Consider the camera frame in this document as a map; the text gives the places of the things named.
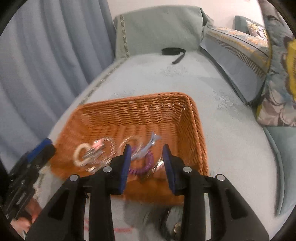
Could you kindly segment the left hand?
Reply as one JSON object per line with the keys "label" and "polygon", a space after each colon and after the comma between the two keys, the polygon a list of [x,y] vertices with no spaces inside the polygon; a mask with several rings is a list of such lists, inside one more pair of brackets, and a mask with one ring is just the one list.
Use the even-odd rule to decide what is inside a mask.
{"label": "left hand", "polygon": [[20,217],[18,220],[12,220],[11,225],[15,231],[24,238],[24,234],[27,233],[31,225],[35,222],[42,209],[36,199],[32,198],[27,204],[25,210],[31,216],[30,219]]}

